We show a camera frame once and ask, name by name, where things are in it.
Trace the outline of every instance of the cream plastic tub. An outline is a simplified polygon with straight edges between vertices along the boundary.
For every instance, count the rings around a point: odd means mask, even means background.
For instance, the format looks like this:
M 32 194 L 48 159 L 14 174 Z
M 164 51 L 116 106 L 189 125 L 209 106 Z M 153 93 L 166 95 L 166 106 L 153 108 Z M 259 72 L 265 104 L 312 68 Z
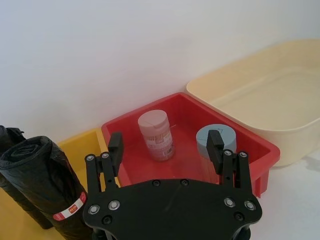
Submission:
M 320 39 L 269 47 L 192 80 L 186 89 L 278 146 L 276 166 L 320 147 Z

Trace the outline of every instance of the label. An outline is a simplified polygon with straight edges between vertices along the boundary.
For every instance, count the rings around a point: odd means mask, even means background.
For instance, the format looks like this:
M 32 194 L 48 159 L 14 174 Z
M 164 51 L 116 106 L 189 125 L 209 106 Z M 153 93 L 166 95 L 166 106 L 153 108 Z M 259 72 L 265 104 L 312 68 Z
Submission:
M 67 209 L 53 215 L 53 219 L 62 221 L 73 214 L 75 214 L 86 202 L 87 196 L 84 192 L 81 193 L 80 197 Z
M 168 157 L 173 152 L 174 145 L 170 130 L 157 136 L 145 136 L 144 140 L 151 154 L 156 158 Z

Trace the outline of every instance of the screw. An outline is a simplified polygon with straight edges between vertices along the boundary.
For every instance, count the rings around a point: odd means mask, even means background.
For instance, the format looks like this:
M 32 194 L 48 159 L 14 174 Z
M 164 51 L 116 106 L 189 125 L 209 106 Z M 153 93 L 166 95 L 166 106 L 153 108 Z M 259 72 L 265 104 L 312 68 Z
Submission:
M 248 156 L 248 155 L 247 155 L 245 152 L 243 152 L 243 151 L 240 152 L 239 155 L 240 155 L 241 157 L 243 157 L 243 158 L 246 158 L 246 157 Z
M 161 183 L 160 183 L 159 180 L 153 180 L 153 181 L 152 181 L 152 185 L 155 186 L 155 187 L 159 187 L 160 184 L 161 184 Z
M 227 155 L 227 156 L 232 155 L 232 153 L 230 151 L 228 151 L 228 150 L 224 151 L 224 154 Z
M 112 223 L 112 216 L 107 215 L 104 218 L 102 218 L 102 224 L 109 225 Z
M 87 160 L 87 161 L 91 161 L 91 160 L 93 160 L 94 158 L 95 158 L 94 156 L 90 155 L 90 156 L 87 156 L 87 157 L 86 157 L 86 160 Z
M 103 158 L 103 159 L 106 159 L 106 158 L 108 158 L 108 157 L 109 157 L 109 154 L 108 154 L 108 153 L 102 154 L 102 158 Z
M 229 208 L 233 208 L 236 206 L 235 201 L 233 201 L 231 198 L 227 197 L 224 199 L 224 204 L 229 207 Z
M 254 205 L 251 201 L 244 202 L 244 205 L 247 209 L 254 211 L 256 210 L 256 205 Z
M 181 183 L 182 186 L 188 186 L 189 185 L 189 181 L 187 179 L 182 179 L 180 181 L 180 183 Z
M 243 220 L 245 220 L 245 216 L 241 213 L 241 212 L 236 212 L 234 214 L 234 218 L 240 222 L 242 222 Z
M 89 208 L 89 214 L 93 215 L 99 212 L 100 207 L 98 205 L 92 205 Z
M 113 200 L 109 202 L 109 209 L 111 211 L 117 210 L 120 207 L 120 202 L 118 200 Z

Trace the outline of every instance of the white wall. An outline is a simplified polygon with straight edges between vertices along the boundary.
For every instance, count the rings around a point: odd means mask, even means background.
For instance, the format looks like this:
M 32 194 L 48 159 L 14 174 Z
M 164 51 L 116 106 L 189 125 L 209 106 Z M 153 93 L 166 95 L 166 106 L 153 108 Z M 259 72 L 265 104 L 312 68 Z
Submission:
M 260 48 L 320 37 L 319 0 L 0 2 L 0 124 L 60 141 Z

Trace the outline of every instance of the trash bag roll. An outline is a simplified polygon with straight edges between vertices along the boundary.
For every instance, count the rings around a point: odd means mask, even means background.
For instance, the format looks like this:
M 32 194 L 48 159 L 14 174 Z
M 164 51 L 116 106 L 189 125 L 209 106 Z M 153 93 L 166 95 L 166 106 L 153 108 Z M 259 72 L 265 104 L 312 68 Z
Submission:
M 0 173 L 66 240 L 91 239 L 92 229 L 82 217 L 87 193 L 65 153 L 48 137 L 33 137 L 6 151 L 0 158 Z
M 18 128 L 5 128 L 0 125 L 0 157 L 2 153 L 9 148 L 24 140 L 25 138 Z M 41 228 L 50 229 L 53 227 L 51 222 L 1 173 L 0 188 L 2 188 L 27 214 L 29 214 Z

